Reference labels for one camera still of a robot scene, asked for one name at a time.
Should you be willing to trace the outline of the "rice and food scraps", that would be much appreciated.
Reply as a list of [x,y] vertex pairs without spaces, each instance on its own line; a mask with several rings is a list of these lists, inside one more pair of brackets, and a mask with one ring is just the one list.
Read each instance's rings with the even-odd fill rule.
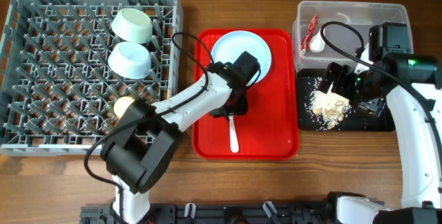
[[323,93],[317,88],[319,77],[307,81],[307,93],[303,104],[307,117],[313,122],[315,131],[328,131],[338,126],[351,112],[349,100],[332,93],[332,88]]

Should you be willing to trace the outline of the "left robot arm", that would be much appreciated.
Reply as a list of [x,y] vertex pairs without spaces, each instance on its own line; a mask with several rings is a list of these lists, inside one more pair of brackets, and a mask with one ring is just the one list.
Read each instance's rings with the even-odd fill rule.
[[211,63],[203,76],[168,100],[131,102],[100,152],[117,188],[113,209],[122,223],[137,223],[149,211],[148,193],[162,177],[183,133],[206,114],[229,119],[248,111],[247,89],[260,63],[247,51],[234,62]]

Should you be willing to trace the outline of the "light blue plate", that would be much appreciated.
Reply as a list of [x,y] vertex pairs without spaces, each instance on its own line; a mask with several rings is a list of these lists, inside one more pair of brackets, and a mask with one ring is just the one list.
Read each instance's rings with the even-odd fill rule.
[[229,32],[216,41],[211,54],[214,62],[234,63],[244,51],[253,55],[260,65],[260,72],[247,84],[251,86],[254,82],[262,80],[271,68],[271,51],[263,38],[245,30]]

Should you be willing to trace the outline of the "white napkin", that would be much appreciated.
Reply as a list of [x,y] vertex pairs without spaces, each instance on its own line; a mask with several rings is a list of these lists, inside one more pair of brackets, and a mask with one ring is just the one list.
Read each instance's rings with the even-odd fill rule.
[[309,42],[309,49],[313,53],[321,53],[325,49],[325,41],[323,40],[320,31],[318,31]]

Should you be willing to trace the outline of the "red sauce packet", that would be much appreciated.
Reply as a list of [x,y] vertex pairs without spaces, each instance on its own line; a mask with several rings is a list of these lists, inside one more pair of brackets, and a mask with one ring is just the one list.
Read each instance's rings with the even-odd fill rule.
[[301,53],[303,55],[307,52],[307,48],[309,47],[309,43],[311,41],[311,38],[314,35],[314,31],[315,31],[317,25],[318,25],[318,15],[314,15],[314,17],[311,19],[311,22],[308,26],[307,33],[301,41],[300,47],[301,47]]

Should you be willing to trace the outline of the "green bowl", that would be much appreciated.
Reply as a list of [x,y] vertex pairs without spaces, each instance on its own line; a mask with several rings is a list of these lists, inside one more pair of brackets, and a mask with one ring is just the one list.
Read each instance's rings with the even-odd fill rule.
[[125,41],[146,44],[153,36],[153,22],[141,10],[122,8],[112,21],[111,30]]

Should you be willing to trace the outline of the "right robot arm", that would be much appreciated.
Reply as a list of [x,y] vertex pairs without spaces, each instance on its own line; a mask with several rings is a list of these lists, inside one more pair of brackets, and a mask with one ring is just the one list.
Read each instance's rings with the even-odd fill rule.
[[333,223],[441,222],[441,67],[415,55],[405,24],[385,22],[369,30],[353,55],[328,39],[331,49],[366,66],[356,72],[332,62],[318,90],[360,104],[384,98],[392,115],[403,173],[401,208],[390,210],[360,194],[331,192],[321,217]]

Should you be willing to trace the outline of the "light blue small bowl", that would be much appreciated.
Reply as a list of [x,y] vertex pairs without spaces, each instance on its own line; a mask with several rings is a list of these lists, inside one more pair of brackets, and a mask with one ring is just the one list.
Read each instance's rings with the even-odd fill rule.
[[141,44],[123,41],[112,50],[108,57],[108,65],[122,77],[143,79],[150,74],[150,52]]

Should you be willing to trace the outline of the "yellow plastic cup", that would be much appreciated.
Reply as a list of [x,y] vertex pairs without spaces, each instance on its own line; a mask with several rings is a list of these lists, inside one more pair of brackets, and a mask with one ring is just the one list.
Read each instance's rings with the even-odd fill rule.
[[116,100],[116,102],[113,105],[113,110],[115,113],[115,116],[120,119],[124,113],[126,112],[127,108],[134,103],[134,99],[129,96],[124,96]]

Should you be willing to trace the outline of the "white plastic fork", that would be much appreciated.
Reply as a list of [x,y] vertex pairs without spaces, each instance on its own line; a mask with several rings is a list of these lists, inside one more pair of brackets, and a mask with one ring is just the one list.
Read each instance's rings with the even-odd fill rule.
[[239,152],[239,142],[236,133],[236,126],[234,122],[234,117],[229,117],[229,139],[230,139],[230,149],[233,153]]

